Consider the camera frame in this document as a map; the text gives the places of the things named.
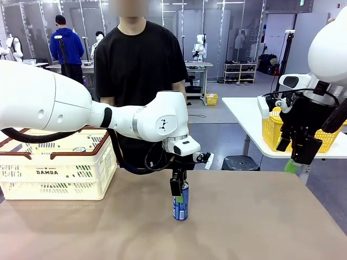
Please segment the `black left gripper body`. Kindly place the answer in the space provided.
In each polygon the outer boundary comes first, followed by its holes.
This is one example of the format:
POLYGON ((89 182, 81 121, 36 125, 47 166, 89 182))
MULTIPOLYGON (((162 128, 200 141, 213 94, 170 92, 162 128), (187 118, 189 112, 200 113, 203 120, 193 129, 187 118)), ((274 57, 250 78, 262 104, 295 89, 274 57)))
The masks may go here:
POLYGON ((195 168, 195 162, 193 156, 187 155, 184 157, 169 153, 169 158, 174 157, 173 162, 170 163, 169 169, 181 168, 187 171, 192 171, 195 168))

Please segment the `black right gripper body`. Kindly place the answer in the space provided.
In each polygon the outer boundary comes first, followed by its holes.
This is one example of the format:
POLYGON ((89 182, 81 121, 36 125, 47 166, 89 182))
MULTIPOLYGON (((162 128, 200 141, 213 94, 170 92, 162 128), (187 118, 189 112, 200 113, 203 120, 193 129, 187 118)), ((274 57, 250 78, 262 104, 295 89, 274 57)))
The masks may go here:
POLYGON ((338 99, 332 94, 313 95, 314 98, 322 98, 321 101, 305 95, 305 92, 282 94, 286 105, 280 112, 282 136, 314 136, 338 106, 338 99))

